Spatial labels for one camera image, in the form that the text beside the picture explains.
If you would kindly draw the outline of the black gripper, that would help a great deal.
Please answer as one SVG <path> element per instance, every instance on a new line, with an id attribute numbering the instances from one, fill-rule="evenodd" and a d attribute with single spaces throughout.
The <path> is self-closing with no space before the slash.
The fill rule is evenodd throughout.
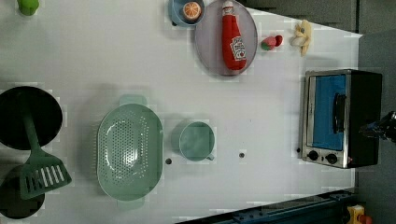
<path id="1" fill-rule="evenodd" d="M 396 141 L 396 112 L 390 111 L 381 120 L 380 125 L 383 135 L 391 140 Z M 379 138 L 382 135 L 382 131 L 376 122 L 372 122 L 360 127 L 359 133 L 366 137 Z"/>

